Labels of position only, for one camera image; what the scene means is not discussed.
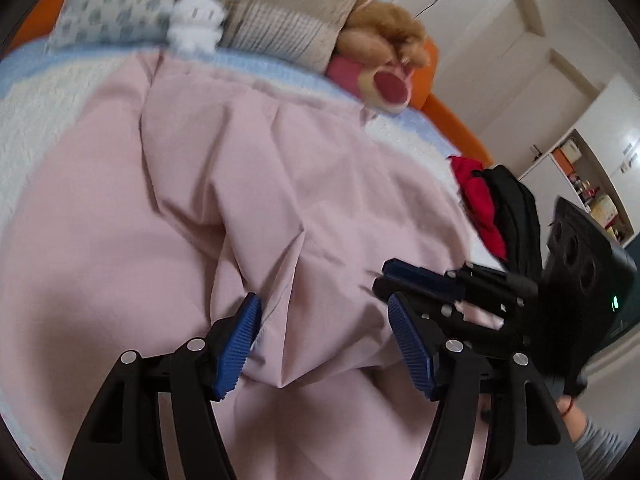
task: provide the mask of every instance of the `gray sleeve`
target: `gray sleeve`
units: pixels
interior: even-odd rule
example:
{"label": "gray sleeve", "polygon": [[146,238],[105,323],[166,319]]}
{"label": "gray sleeve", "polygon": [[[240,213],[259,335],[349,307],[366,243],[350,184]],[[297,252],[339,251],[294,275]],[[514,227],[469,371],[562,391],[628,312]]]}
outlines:
{"label": "gray sleeve", "polygon": [[605,480],[628,446],[619,436],[598,428],[587,417],[587,427],[575,443],[584,480]]}

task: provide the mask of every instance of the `red string bracelet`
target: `red string bracelet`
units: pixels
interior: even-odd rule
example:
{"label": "red string bracelet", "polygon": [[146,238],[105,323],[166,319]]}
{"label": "red string bracelet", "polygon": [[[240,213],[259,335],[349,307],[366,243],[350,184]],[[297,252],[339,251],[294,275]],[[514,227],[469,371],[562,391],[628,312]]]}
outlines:
{"label": "red string bracelet", "polygon": [[572,407],[574,406],[574,398],[572,397],[571,400],[569,401],[569,406],[567,407],[566,410],[564,410],[564,413],[562,415],[560,415],[562,418],[564,418],[566,416],[567,413],[569,413],[572,409]]}

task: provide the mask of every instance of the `beige pillow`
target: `beige pillow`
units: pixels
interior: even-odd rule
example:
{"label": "beige pillow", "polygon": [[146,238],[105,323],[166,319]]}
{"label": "beige pillow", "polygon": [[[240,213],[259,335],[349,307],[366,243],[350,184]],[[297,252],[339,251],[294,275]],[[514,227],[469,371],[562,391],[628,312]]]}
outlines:
{"label": "beige pillow", "polygon": [[356,0],[224,0],[221,46],[278,57],[324,73]]}

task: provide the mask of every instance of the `plush toy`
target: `plush toy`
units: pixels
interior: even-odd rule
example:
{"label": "plush toy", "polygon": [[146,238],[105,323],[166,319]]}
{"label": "plush toy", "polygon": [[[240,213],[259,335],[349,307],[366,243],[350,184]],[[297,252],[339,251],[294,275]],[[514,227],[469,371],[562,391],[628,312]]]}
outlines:
{"label": "plush toy", "polygon": [[367,105],[400,113],[411,99],[411,74],[426,66],[424,26],[390,2],[358,0],[338,35],[326,76]]}
{"label": "plush toy", "polygon": [[429,62],[424,50],[426,38],[424,25],[402,7],[391,2],[358,0],[338,35],[336,50],[366,66],[399,61],[421,68]]}
{"label": "plush toy", "polygon": [[389,114],[402,112],[411,99],[412,70],[401,63],[375,68],[344,56],[333,56],[326,76],[370,107]]}
{"label": "plush toy", "polygon": [[169,44],[185,54],[213,54],[222,38],[225,17],[219,0],[179,0],[169,17]]}

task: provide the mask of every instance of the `orange headboard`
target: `orange headboard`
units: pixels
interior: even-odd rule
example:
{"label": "orange headboard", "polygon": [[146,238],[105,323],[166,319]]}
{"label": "orange headboard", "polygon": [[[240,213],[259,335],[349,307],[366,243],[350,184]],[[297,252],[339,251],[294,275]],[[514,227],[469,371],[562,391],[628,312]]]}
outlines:
{"label": "orange headboard", "polygon": [[65,0],[39,0],[27,18],[22,22],[14,36],[9,50],[27,41],[49,34],[56,25],[56,20]]}
{"label": "orange headboard", "polygon": [[438,66],[438,47],[431,38],[427,38],[424,49],[429,55],[429,64],[424,68],[416,69],[411,77],[413,89],[409,106],[416,110],[421,110],[427,101]]}
{"label": "orange headboard", "polygon": [[486,168],[493,165],[494,158],[482,142],[434,94],[429,95],[421,112],[430,118],[436,128],[460,150],[462,155],[479,160]]}

